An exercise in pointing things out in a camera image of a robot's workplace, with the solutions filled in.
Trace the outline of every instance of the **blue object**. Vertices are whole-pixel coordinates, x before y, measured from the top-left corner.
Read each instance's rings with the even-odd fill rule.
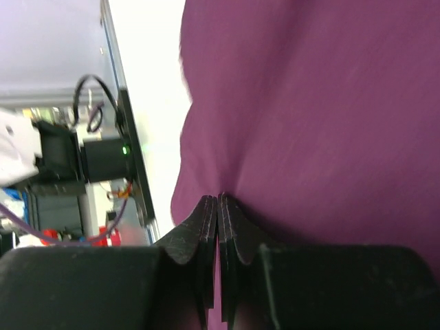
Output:
[[[11,197],[15,201],[22,201],[24,203],[24,221],[29,224],[29,216],[28,216],[28,197],[25,193],[21,193],[15,189],[3,188],[5,194]]]

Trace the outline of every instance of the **cable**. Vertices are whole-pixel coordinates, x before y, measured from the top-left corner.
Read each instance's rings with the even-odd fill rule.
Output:
[[[98,76],[94,75],[94,74],[86,74],[84,75],[76,84],[75,87],[75,92],[74,92],[74,102],[72,105],[72,111],[74,112],[74,122],[72,123],[72,127],[75,127],[76,125],[78,125],[79,120],[80,120],[80,115],[79,115],[79,103],[80,103],[80,96],[81,96],[81,91],[84,88],[84,85],[87,81],[89,80],[96,80],[96,82],[98,82],[98,84],[101,86],[102,90],[105,93],[105,96],[109,99],[110,105],[113,108],[113,110],[115,111],[116,114],[118,114],[118,104],[115,100],[115,98],[111,95],[110,89],[105,85],[105,83],[101,80],[101,78],[99,78]],[[100,113],[100,119],[99,119],[99,123],[96,125],[96,127],[92,128],[91,127],[91,122],[95,119],[95,117],[98,115],[98,113]],[[88,133],[94,133],[96,132],[101,124],[102,124],[102,107],[100,107],[99,109],[93,109],[92,113],[90,115],[90,119],[89,119],[89,123],[87,125],[87,132]],[[117,124],[117,130],[118,133],[121,134],[122,130],[119,127],[119,125]]]
[[[49,244],[54,245],[61,245],[61,246],[89,246],[93,243],[100,242],[103,239],[106,239],[113,230],[119,225],[119,223],[122,220],[122,215],[124,214],[125,208],[127,206],[127,198],[124,198],[124,201],[122,202],[121,209],[119,213],[116,215],[115,221],[112,222],[112,224],[107,228],[107,230],[98,236],[95,236],[91,239],[88,239],[87,241],[59,241],[57,239],[53,239],[52,237],[48,237],[44,235],[43,233],[39,232],[38,230],[32,228],[30,225],[28,225],[26,222],[18,218],[14,213],[9,211],[9,209],[4,206],[2,203],[0,203],[0,214],[3,214],[6,216],[9,220],[11,220],[15,225],[20,227],[20,229],[24,230],[25,232],[43,240],[44,242],[48,242]]]

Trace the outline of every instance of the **black cable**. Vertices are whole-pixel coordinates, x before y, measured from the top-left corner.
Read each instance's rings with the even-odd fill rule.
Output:
[[[78,108],[79,108],[79,103],[80,103],[81,91],[83,90],[85,83],[91,79],[98,82],[98,84],[101,86],[102,90],[105,93],[105,96],[109,99],[110,105],[113,108],[113,110],[115,111],[116,115],[119,112],[118,111],[118,104],[117,104],[115,98],[111,95],[110,89],[105,85],[105,83],[101,80],[101,78],[99,78],[98,76],[96,76],[94,74],[86,74],[78,81],[78,83],[76,84],[76,87],[75,87],[74,102],[72,105],[72,111],[74,112],[74,122],[72,123],[72,127],[75,127],[79,123],[80,116],[79,116]],[[96,116],[99,116],[98,124],[94,127],[91,127],[91,122],[96,118]],[[98,107],[95,111],[93,111],[92,116],[89,119],[89,124],[87,125],[87,132],[88,133],[96,132],[102,124],[102,119],[103,119],[102,107]],[[120,129],[118,123],[116,124],[116,128],[118,129],[118,132],[121,133],[121,129]]]

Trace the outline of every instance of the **purple cloth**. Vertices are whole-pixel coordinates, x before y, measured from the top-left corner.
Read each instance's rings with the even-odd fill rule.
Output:
[[[175,222],[227,192],[278,239],[405,245],[440,278],[439,17],[437,0],[187,0]]]

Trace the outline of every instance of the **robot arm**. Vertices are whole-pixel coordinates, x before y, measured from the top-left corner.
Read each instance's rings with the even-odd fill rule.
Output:
[[[0,108],[0,187],[8,187],[38,174],[41,137],[31,119]]]

